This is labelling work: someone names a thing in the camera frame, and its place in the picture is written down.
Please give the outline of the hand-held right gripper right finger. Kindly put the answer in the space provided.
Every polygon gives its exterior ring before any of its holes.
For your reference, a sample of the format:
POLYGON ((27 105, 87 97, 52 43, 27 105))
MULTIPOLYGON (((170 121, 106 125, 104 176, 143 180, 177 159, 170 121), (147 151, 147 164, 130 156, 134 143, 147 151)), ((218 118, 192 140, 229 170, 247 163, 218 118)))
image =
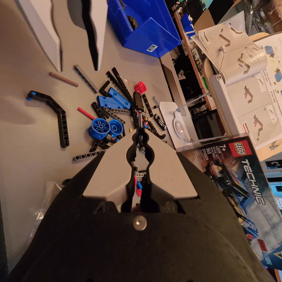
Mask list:
POLYGON ((148 129, 142 130, 145 145, 146 180, 141 195, 141 211, 184 213, 179 200, 198 196, 177 152, 148 129))

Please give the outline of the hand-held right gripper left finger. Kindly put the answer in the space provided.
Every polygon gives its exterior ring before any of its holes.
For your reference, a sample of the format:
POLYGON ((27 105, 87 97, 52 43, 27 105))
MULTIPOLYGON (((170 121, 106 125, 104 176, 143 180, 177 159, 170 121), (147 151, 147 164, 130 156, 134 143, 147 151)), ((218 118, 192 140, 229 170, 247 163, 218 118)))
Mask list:
POLYGON ((138 130, 135 129, 105 151, 83 192, 84 198, 113 202, 121 206, 121 212, 131 212, 137 142, 138 130))

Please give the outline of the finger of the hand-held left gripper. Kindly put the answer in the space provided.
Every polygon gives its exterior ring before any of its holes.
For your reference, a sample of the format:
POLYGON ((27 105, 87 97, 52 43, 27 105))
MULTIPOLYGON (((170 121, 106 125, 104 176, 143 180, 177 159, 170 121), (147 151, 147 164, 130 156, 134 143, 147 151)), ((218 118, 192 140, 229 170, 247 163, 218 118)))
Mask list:
POLYGON ((61 40, 53 23, 50 0, 18 0, 19 8, 54 68, 62 71, 61 40))
POLYGON ((89 51, 95 71, 101 68, 108 4, 106 0, 68 0, 73 24, 87 33, 89 51))

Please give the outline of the pile of black toy beams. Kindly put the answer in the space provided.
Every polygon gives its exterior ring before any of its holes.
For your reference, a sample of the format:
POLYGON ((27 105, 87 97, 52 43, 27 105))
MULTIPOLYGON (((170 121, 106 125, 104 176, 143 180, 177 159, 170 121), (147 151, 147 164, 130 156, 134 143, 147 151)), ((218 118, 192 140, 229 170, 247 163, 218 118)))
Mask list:
MULTIPOLYGON (((121 86, 118 84, 117 80, 114 81, 109 81, 107 80, 99 89, 99 93, 101 94, 101 96, 105 96, 105 97, 110 97, 108 95, 108 90, 110 87, 113 87, 115 90, 116 88, 118 90, 121 90, 121 86)), ((108 109, 106 107, 101 108, 98 105, 98 102, 93 102, 91 104, 91 107, 93 108, 93 110, 95 111, 96 115, 98 118, 102 118, 104 120, 106 120, 107 122, 110 122, 112 119, 118 120, 123 124, 123 133, 117 137, 111 137, 111 139, 114 139, 114 141, 111 141, 111 143, 116 143, 117 141, 121 140, 123 137, 125 137, 126 135, 126 131, 125 131, 125 125, 126 122, 124 120, 124 118, 121 118, 121 115, 126 115, 129 116, 132 119, 133 125, 132 128, 130 128, 130 132, 132 129, 135 129, 136 127, 138 127, 139 125, 139 118, 138 118, 138 114, 141 113, 141 111, 138 111, 136 109, 136 106, 134 106, 133 104, 131 104, 130 110, 127 109, 108 109)), ((155 136, 157 136, 157 130, 155 128, 155 126, 153 125, 153 123, 149 120, 149 117, 143 117, 143 127, 148 129, 150 132, 152 132, 155 136)))

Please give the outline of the blue curved panel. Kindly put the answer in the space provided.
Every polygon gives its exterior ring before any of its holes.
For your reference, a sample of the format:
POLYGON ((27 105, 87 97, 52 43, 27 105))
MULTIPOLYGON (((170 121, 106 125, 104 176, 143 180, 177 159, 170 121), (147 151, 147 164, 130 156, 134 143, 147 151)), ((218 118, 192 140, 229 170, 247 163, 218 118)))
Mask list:
POLYGON ((105 97, 105 96, 97 96, 97 102, 98 105, 103 108, 106 107, 108 109, 114 108, 114 109, 124 109, 121 104, 119 104, 117 101, 115 101, 111 97, 105 97))
POLYGON ((109 88, 108 95, 111 98, 113 98, 116 102, 118 102, 120 105, 122 105, 123 108, 130 110, 131 103, 120 93, 118 93, 113 87, 109 88))

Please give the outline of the black bent long beam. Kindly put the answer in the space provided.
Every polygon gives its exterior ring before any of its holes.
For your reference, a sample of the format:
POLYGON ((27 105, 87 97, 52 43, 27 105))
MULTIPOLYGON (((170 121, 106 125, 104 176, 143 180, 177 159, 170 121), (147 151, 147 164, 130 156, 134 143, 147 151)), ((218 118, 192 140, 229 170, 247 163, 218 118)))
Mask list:
POLYGON ((27 101, 37 100, 43 102, 55 112, 58 120, 60 146, 61 148, 67 148, 70 145, 70 143, 69 143, 67 117, 65 110, 51 96, 37 91, 33 91, 33 90, 30 91, 26 96, 26 100, 27 101))

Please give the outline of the dark grey long beam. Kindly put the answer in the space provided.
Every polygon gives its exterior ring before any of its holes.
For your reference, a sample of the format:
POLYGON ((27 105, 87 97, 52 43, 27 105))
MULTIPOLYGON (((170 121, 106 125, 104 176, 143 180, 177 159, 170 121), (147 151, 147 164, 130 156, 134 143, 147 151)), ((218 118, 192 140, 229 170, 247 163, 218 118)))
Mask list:
POLYGON ((91 158, 91 157, 96 157, 101 153, 106 152, 107 149, 105 150, 100 150, 100 151, 95 151, 95 152, 89 152, 89 153, 85 153, 85 154, 81 154, 81 155, 76 155, 72 158, 72 161, 79 161, 82 159, 87 159, 87 158, 91 158))

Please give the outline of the blue spoked toy wheel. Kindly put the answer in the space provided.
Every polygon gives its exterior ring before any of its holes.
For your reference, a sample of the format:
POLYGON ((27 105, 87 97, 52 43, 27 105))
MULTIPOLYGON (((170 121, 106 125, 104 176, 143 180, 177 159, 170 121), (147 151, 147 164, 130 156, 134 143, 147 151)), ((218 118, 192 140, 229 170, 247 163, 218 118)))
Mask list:
POLYGON ((95 118, 89 127, 89 134, 94 139, 102 140, 109 132, 110 124, 102 118, 95 118))

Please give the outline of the blue toy wheel hub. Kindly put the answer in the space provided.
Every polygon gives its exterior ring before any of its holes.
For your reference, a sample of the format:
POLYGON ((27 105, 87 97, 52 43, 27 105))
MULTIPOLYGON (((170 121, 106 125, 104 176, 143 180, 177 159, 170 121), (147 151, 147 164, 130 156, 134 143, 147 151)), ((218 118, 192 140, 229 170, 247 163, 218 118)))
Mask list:
POLYGON ((115 119, 112 119, 109 122, 110 125, 110 135, 112 135, 112 137, 117 137, 119 135, 121 135, 123 133, 123 124, 115 119))

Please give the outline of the blue plastic bin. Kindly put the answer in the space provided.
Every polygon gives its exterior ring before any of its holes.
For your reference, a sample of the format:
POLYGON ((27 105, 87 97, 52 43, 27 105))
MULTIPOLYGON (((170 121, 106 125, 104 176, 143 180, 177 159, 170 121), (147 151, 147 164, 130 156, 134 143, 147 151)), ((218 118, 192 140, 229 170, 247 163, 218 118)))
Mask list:
POLYGON ((109 0, 108 18, 123 47, 161 58, 181 44, 163 0, 109 0), (127 16, 139 27, 133 31, 127 16))
POLYGON ((188 40, 191 40, 191 37, 195 35, 195 30, 190 15, 185 13, 181 18, 181 24, 188 40))

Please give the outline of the white booklet stand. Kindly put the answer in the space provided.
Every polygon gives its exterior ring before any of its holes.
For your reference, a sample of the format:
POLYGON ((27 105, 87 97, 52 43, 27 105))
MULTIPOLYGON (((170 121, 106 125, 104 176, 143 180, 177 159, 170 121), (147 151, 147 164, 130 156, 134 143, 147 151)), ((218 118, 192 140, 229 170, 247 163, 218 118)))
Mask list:
MULTIPOLYGON (((236 117, 235 110, 224 84, 223 76, 212 75, 209 82, 210 90, 212 90, 211 95, 227 136, 242 134, 243 128, 236 117)), ((185 125, 182 115, 177 111, 176 103, 162 101, 160 102, 159 109, 177 152, 193 149, 201 142, 215 140, 217 138, 193 139, 192 130, 185 125)))

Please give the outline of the brown axle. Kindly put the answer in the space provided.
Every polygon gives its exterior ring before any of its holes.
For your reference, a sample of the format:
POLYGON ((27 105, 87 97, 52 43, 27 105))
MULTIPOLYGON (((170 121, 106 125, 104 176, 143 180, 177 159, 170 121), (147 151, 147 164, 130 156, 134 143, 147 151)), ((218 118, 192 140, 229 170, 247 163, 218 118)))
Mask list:
POLYGON ((53 72, 50 72, 49 76, 51 76, 51 77, 53 77, 53 78, 55 78, 55 79, 57 79, 57 80, 59 80, 61 82, 67 83, 67 84, 69 84, 71 86, 74 86, 74 87, 78 87, 79 86, 78 83, 75 83, 75 82, 73 82, 73 81, 71 81, 69 79, 66 79, 66 78, 64 78, 64 77, 62 77, 62 76, 60 76, 60 75, 58 75, 56 73, 53 73, 53 72))

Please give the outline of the red axle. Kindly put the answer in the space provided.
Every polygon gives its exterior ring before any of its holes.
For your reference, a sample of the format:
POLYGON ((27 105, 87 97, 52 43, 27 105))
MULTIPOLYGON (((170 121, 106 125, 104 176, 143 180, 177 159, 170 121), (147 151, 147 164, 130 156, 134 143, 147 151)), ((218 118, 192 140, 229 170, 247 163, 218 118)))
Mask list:
POLYGON ((84 111, 82 108, 77 108, 77 110, 82 113, 84 116, 86 116, 87 118, 89 118, 91 121, 93 121, 95 119, 95 117, 93 117, 92 115, 90 115, 88 112, 84 111))

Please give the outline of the black toy set box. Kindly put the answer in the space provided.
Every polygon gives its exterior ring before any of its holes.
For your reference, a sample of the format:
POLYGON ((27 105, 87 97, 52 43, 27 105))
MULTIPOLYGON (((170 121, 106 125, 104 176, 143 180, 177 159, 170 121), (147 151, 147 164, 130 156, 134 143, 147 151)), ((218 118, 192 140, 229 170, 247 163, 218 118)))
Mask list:
POLYGON ((219 188, 263 265, 281 271, 281 209, 249 135, 196 140, 177 151, 219 188))

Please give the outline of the red toy wheel hub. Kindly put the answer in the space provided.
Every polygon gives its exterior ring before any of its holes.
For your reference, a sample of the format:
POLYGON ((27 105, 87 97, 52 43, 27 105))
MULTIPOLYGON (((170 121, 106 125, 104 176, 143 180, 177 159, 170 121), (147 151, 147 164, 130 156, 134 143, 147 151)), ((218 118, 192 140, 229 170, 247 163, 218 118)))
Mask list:
POLYGON ((142 81, 139 81, 135 86, 134 86, 134 90, 136 92, 138 92, 140 95, 143 95, 146 91, 147 91, 147 87, 145 85, 145 83, 143 83, 142 81))

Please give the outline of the thin black beam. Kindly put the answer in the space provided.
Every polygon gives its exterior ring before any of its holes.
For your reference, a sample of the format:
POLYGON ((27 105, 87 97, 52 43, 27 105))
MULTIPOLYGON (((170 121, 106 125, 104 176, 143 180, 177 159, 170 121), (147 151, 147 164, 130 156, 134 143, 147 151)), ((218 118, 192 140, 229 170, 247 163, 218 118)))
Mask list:
POLYGON ((145 103, 145 106, 146 106, 146 109, 147 109, 147 111, 148 111, 149 116, 150 116, 150 117, 153 117, 154 115, 153 115, 152 109, 151 109, 151 107, 150 107, 150 105, 149 105, 149 102, 148 102, 148 100, 147 100, 146 95, 145 95, 145 94, 142 94, 142 98, 143 98, 143 101, 144 101, 144 103, 145 103))

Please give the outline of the black curved panel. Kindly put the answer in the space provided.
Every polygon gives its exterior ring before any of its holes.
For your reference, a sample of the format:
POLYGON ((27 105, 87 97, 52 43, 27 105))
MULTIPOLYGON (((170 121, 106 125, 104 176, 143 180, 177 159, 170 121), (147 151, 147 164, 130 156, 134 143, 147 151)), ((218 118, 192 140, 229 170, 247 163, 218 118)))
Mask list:
POLYGON ((133 96, 134 96, 134 101, 135 101, 135 104, 136 104, 136 109, 138 111, 144 112, 144 106, 143 106, 141 94, 137 91, 134 91, 133 96))

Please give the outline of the instruction booklet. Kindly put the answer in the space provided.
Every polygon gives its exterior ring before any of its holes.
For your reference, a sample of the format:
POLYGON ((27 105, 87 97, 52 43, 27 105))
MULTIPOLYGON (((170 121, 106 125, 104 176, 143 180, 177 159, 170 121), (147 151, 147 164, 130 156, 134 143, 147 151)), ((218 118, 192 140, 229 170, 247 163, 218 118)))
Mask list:
POLYGON ((281 139, 281 33, 252 41, 242 11, 191 38, 218 70, 209 81, 231 134, 255 149, 281 139))

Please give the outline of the black rectangular frame piece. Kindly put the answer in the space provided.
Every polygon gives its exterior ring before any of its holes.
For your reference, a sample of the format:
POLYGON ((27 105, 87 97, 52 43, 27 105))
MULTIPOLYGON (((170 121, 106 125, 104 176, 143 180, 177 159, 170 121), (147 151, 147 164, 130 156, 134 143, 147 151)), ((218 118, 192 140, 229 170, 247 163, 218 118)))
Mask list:
POLYGON ((162 119, 160 118, 160 116, 158 116, 157 114, 154 115, 154 120, 157 123, 157 125, 163 130, 166 130, 166 124, 164 121, 162 121, 162 119))

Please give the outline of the wooden shelf frame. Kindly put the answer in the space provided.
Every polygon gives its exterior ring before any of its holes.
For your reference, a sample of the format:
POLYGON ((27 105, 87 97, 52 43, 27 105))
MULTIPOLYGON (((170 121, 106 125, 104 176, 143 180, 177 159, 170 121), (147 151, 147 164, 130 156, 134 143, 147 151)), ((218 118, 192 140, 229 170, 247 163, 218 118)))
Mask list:
MULTIPOLYGON (((206 88, 204 80, 203 80, 201 74, 199 73, 199 71, 197 69, 197 65, 194 61, 194 58, 193 58, 193 55, 192 55, 192 52, 191 52, 191 49, 190 49, 189 40, 188 40, 189 38, 187 37, 185 30, 183 29, 183 26, 182 26, 182 23, 181 23, 181 16, 175 10, 175 7, 173 7, 173 15, 174 15, 174 19, 176 21, 177 27, 178 27, 179 32, 180 32, 180 37, 183 40, 183 44, 184 44, 185 49, 187 51, 187 54, 189 56, 189 59, 190 59, 190 62, 192 64, 194 73, 196 75, 199 87, 201 88, 201 91, 202 91, 203 94, 207 94, 209 92, 209 90, 206 88)), ((206 105, 207 105, 207 108, 209 109, 209 111, 217 109, 215 102, 214 102, 213 98, 211 97, 211 94, 206 95, 204 98, 205 98, 206 105)))

